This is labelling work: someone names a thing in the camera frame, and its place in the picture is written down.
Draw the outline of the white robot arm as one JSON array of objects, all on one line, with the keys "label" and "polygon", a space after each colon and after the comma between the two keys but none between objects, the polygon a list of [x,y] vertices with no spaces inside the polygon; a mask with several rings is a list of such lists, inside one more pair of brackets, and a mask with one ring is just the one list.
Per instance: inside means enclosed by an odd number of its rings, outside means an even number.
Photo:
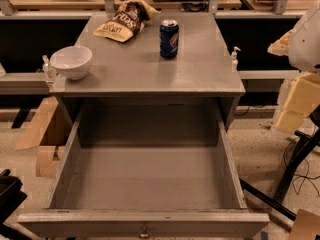
[{"label": "white robot arm", "polygon": [[287,56],[291,66],[320,72],[320,0],[315,1],[295,26],[272,43],[267,52]]}]

